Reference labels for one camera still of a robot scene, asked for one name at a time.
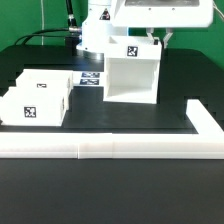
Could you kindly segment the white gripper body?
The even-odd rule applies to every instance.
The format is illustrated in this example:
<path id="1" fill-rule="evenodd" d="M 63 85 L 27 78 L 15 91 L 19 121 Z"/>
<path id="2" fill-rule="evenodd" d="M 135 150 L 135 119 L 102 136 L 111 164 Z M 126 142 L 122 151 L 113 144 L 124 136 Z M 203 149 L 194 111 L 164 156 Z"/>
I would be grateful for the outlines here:
<path id="1" fill-rule="evenodd" d="M 208 27 L 213 0 L 112 0 L 110 16 L 120 27 Z"/>

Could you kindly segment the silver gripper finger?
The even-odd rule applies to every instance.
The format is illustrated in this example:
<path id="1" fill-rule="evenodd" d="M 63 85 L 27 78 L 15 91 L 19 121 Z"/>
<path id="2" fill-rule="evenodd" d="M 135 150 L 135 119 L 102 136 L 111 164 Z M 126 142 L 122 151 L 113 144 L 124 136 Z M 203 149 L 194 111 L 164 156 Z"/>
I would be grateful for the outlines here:
<path id="1" fill-rule="evenodd" d="M 151 42 L 154 42 L 154 28 L 146 28 L 146 34 Z"/>
<path id="2" fill-rule="evenodd" d="M 168 46 L 168 42 L 170 40 L 170 38 L 173 35 L 173 29 L 172 28 L 166 28 L 166 34 L 163 37 L 163 46 L 167 47 Z"/>

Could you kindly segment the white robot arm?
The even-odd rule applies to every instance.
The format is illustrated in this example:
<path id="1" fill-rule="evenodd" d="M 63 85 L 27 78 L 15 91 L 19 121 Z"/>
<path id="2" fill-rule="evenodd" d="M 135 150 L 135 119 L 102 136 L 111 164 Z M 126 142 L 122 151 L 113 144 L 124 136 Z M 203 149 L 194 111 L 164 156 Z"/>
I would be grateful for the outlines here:
<path id="1" fill-rule="evenodd" d="M 129 28 L 208 27 L 213 21 L 213 0 L 88 0 L 77 50 L 102 60 L 107 38 L 126 36 Z"/>

